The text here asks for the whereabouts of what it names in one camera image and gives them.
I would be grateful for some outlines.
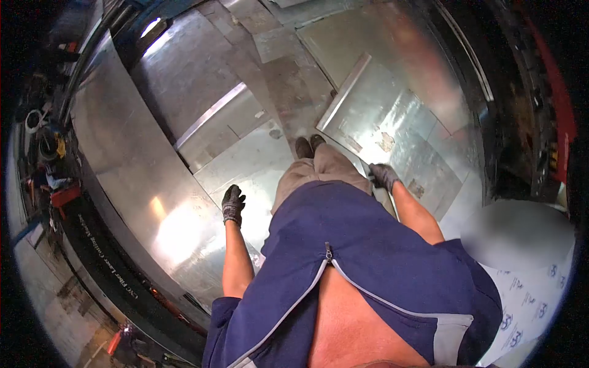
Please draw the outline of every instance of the khaki pants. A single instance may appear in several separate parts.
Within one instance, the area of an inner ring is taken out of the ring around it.
[[[309,181],[341,180],[372,195],[371,184],[341,152],[327,143],[317,147],[315,159],[301,158],[286,170],[276,189],[272,214],[295,189]]]

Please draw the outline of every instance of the zipper pull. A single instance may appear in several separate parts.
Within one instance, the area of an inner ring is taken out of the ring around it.
[[[331,246],[328,241],[325,242],[325,258],[327,259],[327,263],[331,263],[333,259],[333,253],[331,252]]]

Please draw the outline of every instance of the bare skin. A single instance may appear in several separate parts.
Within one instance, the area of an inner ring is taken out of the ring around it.
[[[223,265],[223,295],[243,298],[247,286],[254,279],[254,268],[243,241],[241,229],[235,221],[225,222],[227,250]]]
[[[402,224],[429,244],[444,241],[433,216],[395,182],[393,199]],[[225,296],[243,297],[253,279],[252,264],[239,226],[226,222],[227,252],[223,267]],[[428,367],[428,362],[372,310],[360,292],[329,266],[319,284],[319,307],[309,367],[354,367],[374,361]]]

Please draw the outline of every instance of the gray glove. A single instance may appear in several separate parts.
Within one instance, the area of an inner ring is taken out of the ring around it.
[[[235,184],[225,192],[221,206],[223,208],[223,224],[227,220],[233,220],[241,227],[241,210],[246,206],[246,196],[241,194],[241,189]]]
[[[376,188],[385,188],[387,192],[391,193],[395,181],[399,181],[401,184],[403,184],[395,170],[393,170],[390,165],[370,164],[369,167],[370,172],[372,175],[374,175],[374,180],[372,182]]]

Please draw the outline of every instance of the rust spot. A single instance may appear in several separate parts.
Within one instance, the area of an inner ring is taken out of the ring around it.
[[[425,192],[425,189],[421,185],[418,185],[415,179],[411,180],[407,190],[413,193],[417,199],[420,199],[423,196],[423,192]]]
[[[393,144],[395,140],[391,137],[388,133],[382,133],[382,141],[377,142],[376,144],[378,147],[381,148],[384,152],[390,152],[393,149]]]

